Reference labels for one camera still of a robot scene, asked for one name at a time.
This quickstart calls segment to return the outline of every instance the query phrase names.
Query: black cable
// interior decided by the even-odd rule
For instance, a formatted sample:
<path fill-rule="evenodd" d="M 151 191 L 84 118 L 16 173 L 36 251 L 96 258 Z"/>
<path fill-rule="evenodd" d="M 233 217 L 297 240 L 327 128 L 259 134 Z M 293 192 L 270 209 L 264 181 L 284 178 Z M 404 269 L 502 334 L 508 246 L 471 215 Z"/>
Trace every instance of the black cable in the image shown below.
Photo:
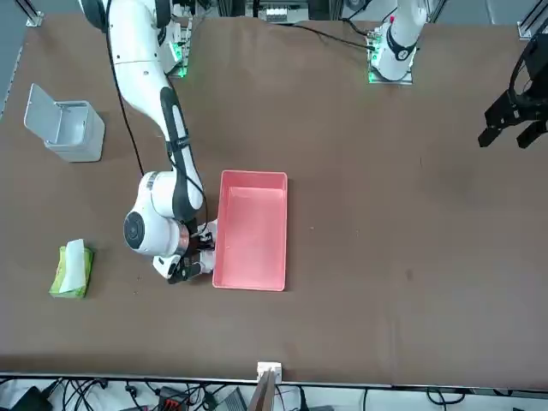
<path fill-rule="evenodd" d="M 57 389 L 57 387 L 61 384 L 62 381 L 63 381 L 62 378 L 58 378 L 55 381 L 53 381 L 50 385 L 48 385 L 42 390 L 42 395 L 45 398 L 49 398 L 51 394 L 53 394 L 53 392 Z"/>
<path fill-rule="evenodd" d="M 299 392 L 301 393 L 301 405 L 299 406 L 299 410 L 309 411 L 308 404 L 307 404 L 307 396 L 305 396 L 305 391 L 302 389 L 300 385 L 298 385 L 298 387 L 299 387 Z"/>
<path fill-rule="evenodd" d="M 154 393 L 155 396 L 160 396 L 161 390 L 159 388 L 152 387 L 151 383 L 149 383 L 148 381 L 145 381 L 145 384 L 148 388 L 151 389 L 151 391 Z"/>
<path fill-rule="evenodd" d="M 439 395 L 440 401 L 436 401 L 432 398 L 432 391 Z M 443 407 L 444 411 L 446 411 L 448 405 L 456 405 L 456 404 L 459 404 L 459 403 L 463 402 L 464 397 L 466 396 L 466 394 L 461 394 L 461 397 L 457 398 L 456 400 L 447 401 L 445 399 L 444 395 L 442 394 L 441 390 L 438 390 L 437 388 L 431 389 L 430 387 L 427 387 L 426 388 L 426 396 L 428 397 L 428 400 L 430 400 L 430 402 L 432 404 Z"/>
<path fill-rule="evenodd" d="M 512 396 L 512 394 L 514 393 L 513 390 L 508 390 L 508 394 L 504 394 L 503 392 L 500 392 L 499 390 L 495 390 L 495 389 L 493 389 L 493 392 L 495 393 L 496 396 Z"/>
<path fill-rule="evenodd" d="M 361 404 L 361 411 L 366 411 L 366 399 L 367 399 L 368 392 L 369 392 L 369 389 L 367 388 L 365 391 L 363 391 L 363 403 Z"/>
<path fill-rule="evenodd" d="M 363 45 L 363 44 L 360 44 L 360 43 L 355 43 L 354 41 L 341 39 L 340 37 L 336 37 L 336 36 L 333 36 L 333 35 L 328 34 L 328 33 L 320 32 L 319 30 L 316 30 L 315 28 L 310 28 L 310 27 L 306 27 L 306 26 L 298 26 L 298 25 L 295 25 L 295 24 L 294 25 L 286 25 L 286 26 L 302 28 L 303 30 L 307 30 L 309 32 L 319 34 L 320 36 L 324 36 L 328 39 L 333 39 L 333 40 L 336 40 L 336 41 L 340 41 L 341 43 L 344 43 L 346 45 L 353 45 L 354 47 L 360 47 L 362 49 L 375 51 L 375 48 L 372 45 Z"/>
<path fill-rule="evenodd" d="M 69 384 L 72 382 L 73 380 L 70 379 L 70 378 L 67 378 L 66 379 L 66 384 L 65 384 L 65 387 L 63 389 L 63 411 L 66 411 L 67 409 L 67 406 L 70 404 L 70 402 L 72 401 L 72 399 L 74 398 L 74 396 L 76 394 L 78 394 L 78 391 L 77 390 L 74 390 L 74 392 L 71 394 L 71 396 L 68 398 L 68 400 L 66 400 L 67 398 L 67 388 L 69 387 Z M 86 381 L 84 382 L 84 384 L 82 385 L 82 387 L 85 385 L 85 384 L 90 384 L 92 381 Z"/>
<path fill-rule="evenodd" d="M 80 383 L 78 381 L 71 381 L 70 384 L 74 387 L 74 384 L 76 384 L 78 386 L 78 388 L 75 388 L 78 393 L 80 394 L 80 397 L 78 398 L 78 401 L 76 401 L 76 404 L 74 405 L 74 411 L 78 411 L 78 408 L 80 407 L 80 403 L 82 402 L 82 400 L 84 401 L 84 405 L 86 406 L 86 410 L 87 411 L 93 411 L 93 408 L 91 405 L 89 405 L 89 402 L 87 402 L 87 399 L 86 399 L 86 391 L 84 391 L 82 389 L 82 386 L 80 385 Z M 91 387 L 93 385 L 93 381 L 86 387 L 86 390 L 89 389 L 89 387 Z"/>
<path fill-rule="evenodd" d="M 342 19 L 345 23 L 348 23 L 350 25 L 350 28 L 354 30 L 356 33 L 358 33 L 360 36 L 367 36 L 369 32 L 360 30 L 350 19 Z"/>
<path fill-rule="evenodd" d="M 259 4 L 260 0 L 253 0 L 253 17 L 259 17 Z"/>
<path fill-rule="evenodd" d="M 123 121 L 126 123 L 126 128 L 128 129 L 129 137 L 131 138 L 131 143 L 134 147 L 135 157 L 137 158 L 137 163 L 139 164 L 139 171 L 141 176 L 145 175 L 145 171 L 143 170 L 143 164 L 140 161 L 140 155 L 139 150 L 137 149 L 137 144 L 135 143 L 135 137 L 133 132 L 131 131 L 131 127 L 129 127 L 128 117 L 126 116 L 126 109 L 123 105 L 122 100 L 122 94 L 120 93 L 120 87 L 118 86 L 118 79 L 116 78 L 116 70 L 114 69 L 114 60 L 112 57 L 112 48 L 110 46 L 110 4 L 111 0 L 108 1 L 106 4 L 106 48 L 109 52 L 109 62 L 110 62 L 110 69 L 112 70 L 112 76 L 114 78 L 114 85 L 116 87 L 116 94 L 118 95 L 118 101 L 120 102 L 120 108 L 122 109 L 122 116 Z"/>
<path fill-rule="evenodd" d="M 137 407 L 137 409 L 140 409 L 141 411 L 144 411 L 143 407 L 141 407 L 141 405 L 139 405 L 139 403 L 137 402 L 137 400 L 135 399 L 137 397 L 137 392 L 133 392 L 131 390 L 128 390 L 128 387 L 129 387 L 129 381 L 126 381 L 126 391 L 127 393 L 129 394 L 129 396 L 131 396 L 131 400 L 134 402 L 135 404 L 135 407 Z"/>
<path fill-rule="evenodd" d="M 387 14 L 385 17 L 383 17 L 383 20 L 381 20 L 381 21 L 384 23 L 386 21 L 386 19 L 388 19 L 392 15 L 392 13 L 394 13 L 396 11 L 396 9 L 397 9 L 397 6 L 389 14 Z"/>
<path fill-rule="evenodd" d="M 3 384 L 6 384 L 8 383 L 9 381 L 12 381 L 14 380 L 15 378 L 6 378 L 6 379 L 3 379 L 2 381 L 0 381 L 0 385 L 3 385 Z"/>
<path fill-rule="evenodd" d="M 282 396 L 282 392 L 280 391 L 280 387 L 276 386 L 276 391 L 280 397 L 280 402 L 282 403 L 282 409 L 283 411 L 285 411 L 285 402 L 283 402 L 283 396 Z"/>
<path fill-rule="evenodd" d="M 228 386 L 229 386 L 228 384 L 223 384 L 219 388 L 217 388 L 216 390 L 214 390 L 212 392 L 209 392 L 204 388 L 204 392 L 205 392 L 204 399 L 202 400 L 200 405 L 198 407 L 196 407 L 193 411 L 198 411 L 202 407 L 204 408 L 205 411 L 210 411 L 209 407 L 206 407 L 207 397 L 210 396 L 210 397 L 215 398 L 215 394 L 217 394 L 220 390 L 222 390 L 223 388 L 226 388 Z"/>

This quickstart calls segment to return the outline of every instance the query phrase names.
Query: gray container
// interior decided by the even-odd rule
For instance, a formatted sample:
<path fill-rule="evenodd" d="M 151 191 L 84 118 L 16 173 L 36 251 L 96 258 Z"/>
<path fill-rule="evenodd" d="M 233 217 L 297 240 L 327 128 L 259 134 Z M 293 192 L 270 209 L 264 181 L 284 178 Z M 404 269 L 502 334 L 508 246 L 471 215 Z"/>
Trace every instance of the gray container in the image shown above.
<path fill-rule="evenodd" d="M 55 101 L 32 84 L 24 123 L 63 160 L 76 163 L 101 159 L 104 122 L 87 101 Z"/>

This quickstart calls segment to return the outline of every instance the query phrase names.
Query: floor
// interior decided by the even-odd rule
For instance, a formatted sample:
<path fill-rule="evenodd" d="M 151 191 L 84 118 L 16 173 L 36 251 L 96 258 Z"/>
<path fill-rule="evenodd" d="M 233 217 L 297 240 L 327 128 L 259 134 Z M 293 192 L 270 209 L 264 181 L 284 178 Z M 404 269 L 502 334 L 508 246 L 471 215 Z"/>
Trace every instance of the floor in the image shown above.
<path fill-rule="evenodd" d="M 54 380 L 31 380 L 20 379 L 9 381 L 0 386 L 0 407 L 11 408 L 19 400 L 19 398 L 31 386 L 36 386 L 43 390 Z M 135 400 L 141 406 L 142 411 L 145 411 L 145 406 L 153 408 L 158 399 L 151 388 L 143 383 L 131 383 L 137 390 Z M 176 390 L 185 390 L 185 384 L 166 384 Z M 156 389 L 162 384 L 151 383 L 151 387 Z M 218 385 L 207 387 L 210 392 L 216 390 Z M 125 390 L 126 383 L 124 382 L 109 382 L 105 390 L 100 386 L 94 386 L 88 393 L 86 399 L 94 411 L 108 410 L 117 411 L 127 408 L 134 408 L 134 402 L 131 396 Z M 227 386 L 222 388 L 216 395 L 218 402 L 221 402 L 228 394 L 235 389 L 235 386 Z M 252 386 L 240 386 L 241 394 L 244 402 L 248 405 L 253 395 Z M 70 398 L 74 390 L 71 386 L 67 389 L 66 398 Z M 428 401 L 424 392 L 408 392 L 394 390 L 369 390 L 366 396 L 366 404 L 364 407 L 363 389 L 342 389 L 342 388 L 316 388 L 305 387 L 305 398 L 309 408 L 331 406 L 331 408 L 323 408 L 322 411 L 396 411 L 396 410 L 424 410 L 424 411 L 443 411 L 443 408 L 432 404 Z M 283 402 L 279 396 L 276 396 L 274 401 L 275 411 L 293 411 L 299 409 L 301 404 L 301 396 L 299 389 L 294 386 L 280 386 L 280 393 Z M 434 400 L 437 400 L 435 394 L 432 395 Z M 455 400 L 459 395 L 445 395 L 446 401 Z M 73 410 L 76 404 L 77 396 L 68 404 L 66 409 Z M 59 386 L 50 397 L 50 402 L 54 406 L 54 410 L 63 409 L 63 385 Z M 190 411 L 198 411 L 198 407 L 191 407 Z M 520 398 L 506 396 L 482 396 L 482 395 L 467 395 L 464 400 L 456 405 L 448 405 L 449 411 L 485 411 L 500 410 L 512 411 L 513 408 L 518 408 L 523 411 L 541 411 L 548 409 L 548 399 L 535 398 Z"/>

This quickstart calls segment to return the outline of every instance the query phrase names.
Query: pink plastic bin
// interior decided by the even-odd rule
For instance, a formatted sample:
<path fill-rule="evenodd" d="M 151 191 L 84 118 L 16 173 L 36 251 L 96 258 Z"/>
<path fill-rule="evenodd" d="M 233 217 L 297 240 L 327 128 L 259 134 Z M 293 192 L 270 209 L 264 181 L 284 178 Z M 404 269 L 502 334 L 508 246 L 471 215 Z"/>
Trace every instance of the pink plastic bin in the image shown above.
<path fill-rule="evenodd" d="M 223 171 L 215 287 L 283 291 L 287 209 L 285 173 Z"/>

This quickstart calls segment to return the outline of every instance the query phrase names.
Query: white cylindrical robot part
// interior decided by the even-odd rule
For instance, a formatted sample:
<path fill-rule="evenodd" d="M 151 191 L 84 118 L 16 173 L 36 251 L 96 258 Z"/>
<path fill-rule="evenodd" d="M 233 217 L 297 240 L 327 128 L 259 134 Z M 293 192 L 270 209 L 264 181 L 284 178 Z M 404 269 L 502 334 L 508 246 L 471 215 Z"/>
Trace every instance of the white cylindrical robot part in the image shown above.
<path fill-rule="evenodd" d="M 386 80 L 398 81 L 409 70 L 413 59 L 412 52 L 400 51 L 399 56 L 390 48 L 388 31 L 394 41 L 403 48 L 413 46 L 419 39 L 420 31 L 426 23 L 425 0 L 399 0 L 394 21 L 381 28 L 381 44 L 377 58 L 372 65 Z"/>
<path fill-rule="evenodd" d="M 187 227 L 162 217 L 154 208 L 152 185 L 157 176 L 150 172 L 142 177 L 135 205 L 124 221 L 124 237 L 132 249 L 144 255 L 183 255 L 190 235 Z"/>

